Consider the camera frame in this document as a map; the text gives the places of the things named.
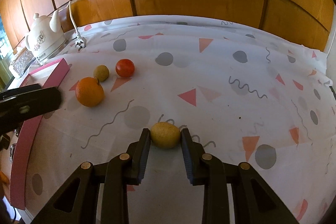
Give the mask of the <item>red tomato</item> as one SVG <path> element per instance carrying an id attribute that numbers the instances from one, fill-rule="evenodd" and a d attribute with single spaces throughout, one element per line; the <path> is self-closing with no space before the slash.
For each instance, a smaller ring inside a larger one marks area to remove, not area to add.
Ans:
<path id="1" fill-rule="evenodd" d="M 116 63 L 116 73 L 123 78 L 129 78 L 134 75 L 135 65 L 130 59 L 121 59 Z"/>

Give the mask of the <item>orange tangerine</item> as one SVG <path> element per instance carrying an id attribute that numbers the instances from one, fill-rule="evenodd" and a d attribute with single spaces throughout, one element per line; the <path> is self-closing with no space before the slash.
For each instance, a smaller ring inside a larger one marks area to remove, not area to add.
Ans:
<path id="1" fill-rule="evenodd" d="M 95 107 L 105 98 L 104 89 L 99 80 L 93 77 L 81 79 L 75 89 L 76 99 L 85 107 Z"/>

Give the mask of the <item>silver ornate tissue box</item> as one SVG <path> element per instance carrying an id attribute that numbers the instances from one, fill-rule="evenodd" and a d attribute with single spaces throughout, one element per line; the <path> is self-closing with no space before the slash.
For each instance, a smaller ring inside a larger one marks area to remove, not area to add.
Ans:
<path id="1" fill-rule="evenodd" d="M 10 63 L 9 70 L 15 78 L 22 77 L 30 64 L 35 61 L 32 52 L 24 47 Z"/>

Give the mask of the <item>yellow-green small round fruit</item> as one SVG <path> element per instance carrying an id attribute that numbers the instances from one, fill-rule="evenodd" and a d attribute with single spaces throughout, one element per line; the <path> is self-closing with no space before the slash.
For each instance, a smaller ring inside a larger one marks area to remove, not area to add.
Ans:
<path id="1" fill-rule="evenodd" d="M 168 122 L 158 122 L 150 129 L 151 141 L 159 148 L 174 148 L 181 138 L 180 129 Z"/>

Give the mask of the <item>pink shallow tray box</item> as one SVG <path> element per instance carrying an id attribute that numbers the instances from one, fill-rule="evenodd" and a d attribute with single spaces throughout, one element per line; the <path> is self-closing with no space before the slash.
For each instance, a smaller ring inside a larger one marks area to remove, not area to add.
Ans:
<path id="1" fill-rule="evenodd" d="M 40 84 L 43 88 L 58 87 L 69 69 L 70 66 L 64 58 L 54 60 L 28 73 L 20 86 L 26 87 L 32 84 Z M 27 166 L 31 147 L 41 120 L 42 116 L 40 115 L 23 122 L 14 151 L 11 165 L 9 195 L 11 205 L 20 210 L 26 207 L 25 189 Z"/>

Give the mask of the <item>patterned white tablecloth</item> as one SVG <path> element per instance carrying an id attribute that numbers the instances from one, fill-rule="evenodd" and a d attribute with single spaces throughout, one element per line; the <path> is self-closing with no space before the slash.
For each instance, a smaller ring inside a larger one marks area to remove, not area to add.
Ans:
<path id="1" fill-rule="evenodd" d="M 335 197 L 335 98 L 325 53 L 237 23 L 142 16 L 80 28 L 87 46 L 59 54 L 70 65 L 62 107 L 38 128 L 26 176 L 33 220 L 83 162 L 126 151 L 157 122 L 187 127 L 223 162 L 250 163 L 300 223 L 318 223 Z M 130 59 L 132 77 L 116 73 Z M 104 100 L 78 102 L 75 89 L 99 65 Z"/>

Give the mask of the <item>white ceramic electric kettle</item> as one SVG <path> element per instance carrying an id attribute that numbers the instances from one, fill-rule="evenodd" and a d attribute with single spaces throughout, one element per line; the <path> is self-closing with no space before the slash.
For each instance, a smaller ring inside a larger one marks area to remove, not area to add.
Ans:
<path id="1" fill-rule="evenodd" d="M 33 25 L 25 37 L 25 45 L 38 63 L 44 63 L 65 42 L 66 37 L 60 23 L 58 9 L 53 12 L 52 16 L 38 13 L 33 15 Z"/>

